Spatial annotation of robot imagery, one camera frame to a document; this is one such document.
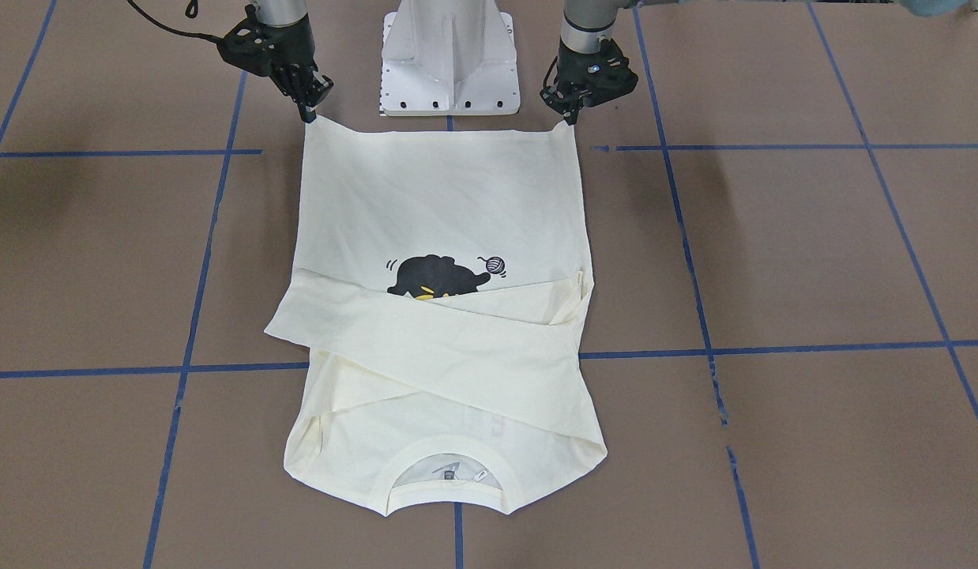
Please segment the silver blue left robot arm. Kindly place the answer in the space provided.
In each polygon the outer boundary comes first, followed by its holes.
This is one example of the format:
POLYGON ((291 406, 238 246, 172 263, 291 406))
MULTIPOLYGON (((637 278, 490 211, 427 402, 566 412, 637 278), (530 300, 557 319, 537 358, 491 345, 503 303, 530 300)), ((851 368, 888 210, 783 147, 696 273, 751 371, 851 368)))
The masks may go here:
POLYGON ((612 35, 619 12, 638 1, 565 1, 558 54, 546 72, 540 98, 569 126, 586 107, 632 93, 638 75, 612 35))

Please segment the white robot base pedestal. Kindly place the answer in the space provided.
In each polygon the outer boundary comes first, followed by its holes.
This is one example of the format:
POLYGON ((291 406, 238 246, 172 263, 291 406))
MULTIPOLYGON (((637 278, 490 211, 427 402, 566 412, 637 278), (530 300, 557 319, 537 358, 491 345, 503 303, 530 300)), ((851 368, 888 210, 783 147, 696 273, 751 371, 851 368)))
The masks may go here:
POLYGON ((402 1, 383 19, 381 115, 513 115, 512 17, 495 1, 402 1))

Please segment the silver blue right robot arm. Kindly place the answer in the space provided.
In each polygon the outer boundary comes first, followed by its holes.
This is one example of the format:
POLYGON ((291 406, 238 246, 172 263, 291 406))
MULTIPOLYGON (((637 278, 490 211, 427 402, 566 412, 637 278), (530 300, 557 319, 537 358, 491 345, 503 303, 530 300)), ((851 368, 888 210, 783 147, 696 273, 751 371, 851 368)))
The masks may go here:
POLYGON ((333 89, 320 72, 305 1, 252 1, 246 18, 217 46, 223 61, 258 77, 269 77, 297 105, 304 123, 333 89))

